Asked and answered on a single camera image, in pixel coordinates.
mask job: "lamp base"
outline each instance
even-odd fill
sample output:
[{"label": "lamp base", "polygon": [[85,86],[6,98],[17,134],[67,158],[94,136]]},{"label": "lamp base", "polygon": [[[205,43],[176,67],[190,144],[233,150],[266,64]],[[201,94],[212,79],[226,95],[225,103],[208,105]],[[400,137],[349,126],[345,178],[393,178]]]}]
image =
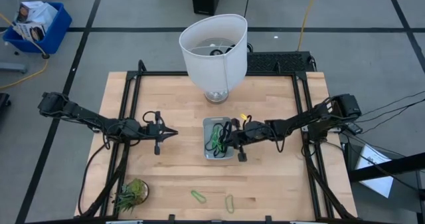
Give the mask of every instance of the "lamp base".
[{"label": "lamp base", "polygon": [[205,92],[205,98],[211,104],[221,104],[226,101],[228,92]]}]

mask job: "succulent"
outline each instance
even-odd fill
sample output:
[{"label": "succulent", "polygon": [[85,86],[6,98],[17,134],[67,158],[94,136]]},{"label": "succulent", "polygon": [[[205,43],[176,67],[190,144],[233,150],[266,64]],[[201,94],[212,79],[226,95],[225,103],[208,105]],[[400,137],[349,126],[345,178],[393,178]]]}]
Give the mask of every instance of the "succulent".
[{"label": "succulent", "polygon": [[117,208],[119,211],[133,211],[136,205],[142,204],[149,193],[147,184],[135,178],[129,184],[122,185],[122,192],[118,194]]}]

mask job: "wooden table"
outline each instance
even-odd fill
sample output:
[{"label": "wooden table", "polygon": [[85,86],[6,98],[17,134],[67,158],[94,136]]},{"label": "wooden table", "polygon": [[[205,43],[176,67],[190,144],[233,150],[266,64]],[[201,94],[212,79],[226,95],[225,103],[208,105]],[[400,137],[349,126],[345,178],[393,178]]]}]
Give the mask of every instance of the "wooden table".
[{"label": "wooden table", "polygon": [[[125,72],[109,74],[101,115],[118,117],[125,77]],[[307,77],[313,105],[328,97],[323,73],[308,73]],[[140,178],[149,184],[150,193],[145,203],[133,212],[121,213],[120,219],[164,220],[169,214],[175,214],[178,220],[261,221],[266,215],[271,215],[274,221],[314,220],[299,130],[286,138],[281,154],[273,142],[264,141],[245,147],[246,163],[238,162],[236,155],[224,161],[208,161],[203,155],[203,119],[206,117],[238,118],[244,113],[263,122],[296,115],[290,77],[247,76],[225,103],[214,105],[205,100],[202,90],[188,76],[143,76],[138,100],[136,120],[141,120],[149,110],[160,110],[166,125],[178,130],[179,135],[163,143],[160,156],[153,153],[153,141],[142,141],[131,147],[125,182]],[[339,143],[336,134],[329,134],[328,140]],[[90,156],[102,144],[102,135],[94,134]],[[330,188],[346,209],[357,215],[341,150],[327,144],[321,147]],[[83,210],[103,188],[109,160],[108,150],[94,158],[83,193]],[[193,189],[202,193],[207,202],[198,203],[191,195]],[[317,189],[321,214],[326,216],[323,193],[318,185]],[[234,196],[233,214],[229,214],[224,205],[224,198],[229,194]],[[109,204],[108,214],[112,213],[112,206]]]}]

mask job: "green rubber band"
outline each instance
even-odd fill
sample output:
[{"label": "green rubber band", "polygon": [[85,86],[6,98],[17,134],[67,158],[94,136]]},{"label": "green rubber band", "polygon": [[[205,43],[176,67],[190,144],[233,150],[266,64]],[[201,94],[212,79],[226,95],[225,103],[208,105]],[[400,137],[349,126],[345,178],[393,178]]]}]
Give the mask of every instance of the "green rubber band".
[{"label": "green rubber band", "polygon": [[234,213],[234,206],[233,206],[233,195],[227,195],[226,198],[224,199],[224,203],[226,204],[226,211],[230,214]]},{"label": "green rubber band", "polygon": [[191,194],[199,203],[204,204],[207,202],[207,199],[199,192],[192,190]]}]

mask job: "yellow object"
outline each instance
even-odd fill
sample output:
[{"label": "yellow object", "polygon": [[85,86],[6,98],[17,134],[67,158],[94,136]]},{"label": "yellow object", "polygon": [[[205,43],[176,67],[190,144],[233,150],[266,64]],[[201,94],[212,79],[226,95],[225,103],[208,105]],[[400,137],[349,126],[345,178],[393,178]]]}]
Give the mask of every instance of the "yellow object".
[{"label": "yellow object", "polygon": [[301,26],[301,32],[299,33],[299,41],[298,41],[297,51],[299,51],[301,49],[301,43],[303,41],[303,36],[304,36],[305,22],[307,21],[308,13],[310,12],[311,7],[313,6],[313,2],[314,2],[314,0],[310,0],[310,3],[308,4],[308,7],[307,7],[307,11],[305,11],[303,25]]},{"label": "yellow object", "polygon": [[[11,26],[13,26],[14,27],[14,25],[12,24],[12,22],[10,22],[10,20],[8,20],[2,13],[0,13],[0,17],[2,18],[2,19],[4,19],[9,25],[11,25]],[[41,51],[41,53],[43,54],[43,55],[47,55],[45,52],[44,52],[44,50],[38,45],[38,44],[36,44],[34,41],[30,41],[34,46],[36,46],[40,51]],[[14,85],[16,85],[16,84],[19,84],[19,83],[21,83],[21,82],[23,82],[23,81],[26,81],[26,80],[28,80],[28,79],[30,79],[30,78],[32,78],[32,77],[34,77],[34,76],[37,76],[37,75],[39,75],[39,74],[41,74],[42,72],[44,72],[45,70],[46,70],[46,68],[47,68],[47,66],[48,66],[48,60],[46,60],[46,62],[45,62],[45,64],[44,64],[44,66],[43,66],[43,68],[40,70],[40,71],[38,71],[38,72],[35,72],[34,74],[31,74],[31,75],[28,75],[27,77],[25,77],[25,78],[22,78],[22,79],[20,79],[20,80],[18,80],[18,81],[16,81],[16,82],[13,82],[13,83],[11,83],[11,84],[8,84],[8,85],[5,85],[5,86],[0,86],[0,90],[1,89],[4,89],[4,88],[8,88],[8,87],[12,87],[12,86],[14,86]]]}]

